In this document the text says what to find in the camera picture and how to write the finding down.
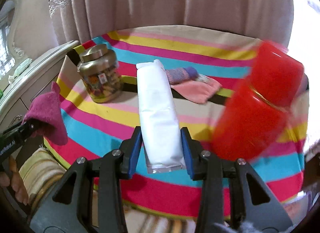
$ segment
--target blue stripe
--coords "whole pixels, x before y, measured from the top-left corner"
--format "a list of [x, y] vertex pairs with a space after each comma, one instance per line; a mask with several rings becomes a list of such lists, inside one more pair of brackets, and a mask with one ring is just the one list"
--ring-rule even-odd
[[110, 45], [109, 42], [107, 42], [102, 37], [94, 38], [93, 41], [96, 44], [106, 44], [109, 49], [112, 49], [116, 53], [117, 59], [119, 61], [130, 64], [153, 62], [154, 60], [159, 59], [165, 69], [194, 67], [200, 74], [220, 78], [243, 78], [249, 72], [250, 69], [249, 67], [209, 66], [188, 61], [169, 59], [167, 57], [140, 54], [136, 52], [131, 52], [129, 50], [114, 48]]
[[[102, 157], [109, 151], [119, 148], [122, 142], [119, 138], [105, 134], [73, 119], [63, 109], [61, 109], [61, 113], [68, 137], [90, 152]], [[301, 172], [304, 169], [304, 157], [303, 154], [293, 153], [278, 157], [261, 158], [252, 163], [252, 166], [265, 182], [275, 181]], [[202, 186], [202, 182], [192, 181], [186, 170], [148, 174], [143, 149], [140, 151], [136, 172], [150, 179], [167, 183], [190, 187]], [[227, 180], [223, 180], [223, 186], [226, 187], [227, 185]]]

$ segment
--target colorful striped fabric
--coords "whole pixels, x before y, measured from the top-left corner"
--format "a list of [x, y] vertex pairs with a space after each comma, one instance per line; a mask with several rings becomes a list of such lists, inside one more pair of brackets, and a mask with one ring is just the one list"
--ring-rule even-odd
[[[160, 59], [166, 69], [192, 66], [200, 74], [211, 76], [222, 84], [218, 96], [230, 97], [237, 80], [250, 70], [259, 42], [253, 38], [196, 27], [156, 26], [111, 32], [75, 50], [80, 54], [95, 44], [107, 44], [117, 55], [124, 81], [131, 84], [136, 84], [136, 63]], [[66, 168], [79, 156], [95, 159], [118, 148], [140, 123], [137, 93], [123, 92], [110, 103], [94, 103], [70, 59], [74, 62], [66, 56], [57, 81], [61, 88], [61, 113], [68, 132], [68, 144], [57, 146], [45, 141]], [[224, 106], [218, 102], [198, 105], [181, 98], [174, 98], [174, 103], [180, 126], [187, 126], [192, 138], [207, 147]], [[297, 194], [302, 185], [307, 91], [295, 100], [291, 111], [291, 120], [278, 140], [263, 153], [263, 157], [252, 162], [280, 201]], [[121, 181], [125, 202], [175, 218], [197, 216], [201, 186], [201, 182], [190, 180], [185, 170], [148, 174], [143, 150], [133, 179]], [[224, 181], [224, 201], [224, 214], [228, 216], [227, 181]]]

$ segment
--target human hand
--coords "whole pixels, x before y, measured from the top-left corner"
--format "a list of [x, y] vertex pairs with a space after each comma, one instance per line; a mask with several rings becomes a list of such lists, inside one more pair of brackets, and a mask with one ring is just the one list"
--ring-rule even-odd
[[8, 187], [11, 185], [16, 193], [16, 200], [27, 205], [29, 200], [28, 192], [17, 169], [17, 163], [12, 156], [9, 157], [9, 168], [12, 171], [11, 181], [5, 172], [0, 172], [0, 187]]

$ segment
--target jar with gold lid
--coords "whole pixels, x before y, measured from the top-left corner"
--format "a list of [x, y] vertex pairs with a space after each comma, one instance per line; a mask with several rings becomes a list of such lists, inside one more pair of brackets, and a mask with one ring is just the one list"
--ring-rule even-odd
[[123, 84], [118, 73], [119, 63], [113, 50], [106, 44], [95, 45], [80, 54], [77, 70], [96, 103], [105, 103], [116, 98]]

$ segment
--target red lid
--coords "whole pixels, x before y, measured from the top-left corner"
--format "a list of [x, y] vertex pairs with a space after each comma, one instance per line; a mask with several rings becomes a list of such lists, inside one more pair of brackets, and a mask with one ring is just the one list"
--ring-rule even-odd
[[291, 105], [299, 88], [303, 65], [263, 42], [248, 77], [251, 85], [269, 102], [279, 107]]

